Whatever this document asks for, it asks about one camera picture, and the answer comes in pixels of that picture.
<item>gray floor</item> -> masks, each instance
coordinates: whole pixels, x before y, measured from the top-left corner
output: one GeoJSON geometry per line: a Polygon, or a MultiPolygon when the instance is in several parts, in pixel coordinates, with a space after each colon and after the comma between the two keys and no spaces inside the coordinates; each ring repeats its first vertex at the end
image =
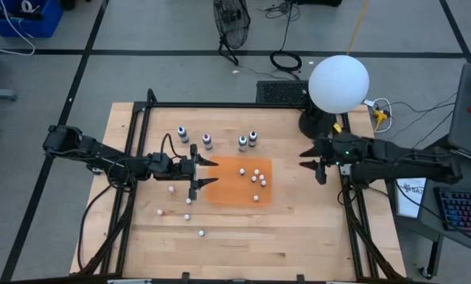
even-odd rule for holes
{"type": "MultiPolygon", "coordinates": [[[[268,20],[258,10],[278,0],[248,1],[252,26],[244,50],[280,48],[285,21],[268,20]]],[[[52,39],[34,39],[42,49],[84,49],[101,0],[78,1],[65,12],[52,39]]],[[[447,0],[471,50],[471,1],[447,0]]],[[[338,9],[303,6],[290,25],[286,49],[342,51],[349,44],[362,1],[345,0],[338,9]]],[[[217,31],[211,0],[110,0],[95,41],[99,50],[214,50],[217,31]]],[[[26,47],[0,38],[0,47],[26,47]]],[[[353,46],[355,51],[461,52],[439,0],[371,0],[353,46]]],[[[268,57],[240,57],[259,72],[275,72],[268,57]]],[[[323,58],[302,58],[306,79],[323,58]]],[[[370,99],[405,101],[417,109],[436,105],[456,92],[464,59],[360,58],[370,74],[370,99]]],[[[80,56],[0,55],[0,88],[16,90],[16,102],[0,101],[0,274],[16,237],[44,157],[47,126],[56,124],[80,56]]],[[[253,102],[258,80],[219,56],[91,56],[69,116],[101,139],[112,102],[144,100],[153,88],[160,101],[253,102]]],[[[417,115],[394,106],[396,124],[379,138],[411,147],[443,118],[437,110],[392,138],[417,115]]],[[[447,133],[439,127],[419,144],[425,147],[447,133]]],[[[83,165],[55,161],[13,279],[63,276],[69,272],[82,211],[92,176],[83,165]]],[[[417,268],[427,264],[431,242],[398,228],[409,277],[423,281],[417,268]]],[[[443,246],[435,282],[471,282],[471,251],[452,241],[443,246]]]]}

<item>keyboard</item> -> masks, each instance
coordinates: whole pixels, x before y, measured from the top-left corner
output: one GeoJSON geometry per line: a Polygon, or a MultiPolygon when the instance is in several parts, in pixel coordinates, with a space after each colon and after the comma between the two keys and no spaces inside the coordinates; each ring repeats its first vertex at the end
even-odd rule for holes
{"type": "Polygon", "coordinates": [[[471,232],[471,189],[456,192],[447,187],[437,187],[435,196],[442,218],[447,220],[444,229],[471,232]]]}
{"type": "Polygon", "coordinates": [[[308,96],[308,81],[258,81],[257,103],[304,104],[308,96]]]}

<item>black lamp base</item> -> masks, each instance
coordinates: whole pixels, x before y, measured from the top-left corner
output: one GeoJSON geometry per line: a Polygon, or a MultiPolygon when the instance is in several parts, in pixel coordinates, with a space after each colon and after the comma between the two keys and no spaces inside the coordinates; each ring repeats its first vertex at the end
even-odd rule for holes
{"type": "Polygon", "coordinates": [[[303,112],[300,119],[298,119],[300,131],[310,139],[314,139],[320,134],[327,136],[330,134],[334,123],[334,114],[326,113],[316,107],[312,111],[303,112]]]}

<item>white ball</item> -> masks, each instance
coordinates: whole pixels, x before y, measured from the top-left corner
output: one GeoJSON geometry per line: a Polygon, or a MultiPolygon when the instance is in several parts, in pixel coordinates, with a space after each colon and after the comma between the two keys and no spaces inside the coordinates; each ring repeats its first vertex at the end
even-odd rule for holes
{"type": "Polygon", "coordinates": [[[367,69],[347,55],[324,59],[308,79],[312,101],[330,114],[342,114],[357,107],[367,96],[368,86],[367,69]]]}

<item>wooden table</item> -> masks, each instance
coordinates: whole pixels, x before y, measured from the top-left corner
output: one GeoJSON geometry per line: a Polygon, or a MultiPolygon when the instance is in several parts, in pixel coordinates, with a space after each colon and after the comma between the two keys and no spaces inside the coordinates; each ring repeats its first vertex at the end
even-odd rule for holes
{"type": "MultiPolygon", "coordinates": [[[[132,107],[132,103],[113,104],[103,143],[123,151],[132,107]]],[[[197,143],[207,159],[211,155],[271,158],[273,201],[265,207],[222,206],[208,203],[205,190],[200,190],[198,200],[188,205],[188,182],[140,182],[123,276],[180,278],[187,271],[191,278],[204,279],[295,280],[303,274],[306,280],[356,280],[345,211],[336,199],[338,169],[327,168],[327,184],[319,185],[311,170],[298,166],[300,161],[310,160],[298,155],[312,146],[297,127],[299,115],[295,109],[151,109],[144,153],[159,151],[163,136],[170,133],[176,151],[188,154],[189,144],[182,144],[176,134],[177,127],[184,126],[190,143],[197,143]],[[237,138],[252,130],[259,135],[257,147],[240,153],[237,138]],[[203,148],[204,133],[211,134],[211,151],[203,148]],[[175,194],[169,193],[169,185],[176,188],[175,194]],[[157,215],[157,209],[165,214],[157,215]],[[186,221],[184,214],[191,219],[186,221]],[[199,237],[199,230],[205,231],[204,237],[199,237]]],[[[366,106],[351,111],[349,118],[353,133],[373,136],[366,106]]],[[[133,145],[135,154],[137,142],[133,145]]],[[[170,153],[168,144],[166,152],[170,153]]],[[[206,177],[207,170],[200,168],[198,176],[206,177]]],[[[89,200],[106,186],[105,175],[95,176],[89,200]]],[[[386,191],[382,181],[372,187],[386,191]]],[[[114,194],[115,190],[109,191],[100,198],[86,219],[84,264],[105,239],[114,194]]],[[[364,195],[373,241],[394,269],[405,275],[387,198],[372,191],[364,195]]],[[[364,275],[369,275],[364,245],[358,243],[364,275]]],[[[115,268],[118,246],[116,240],[110,271],[115,268]]],[[[75,258],[72,271],[78,271],[75,258]]]]}

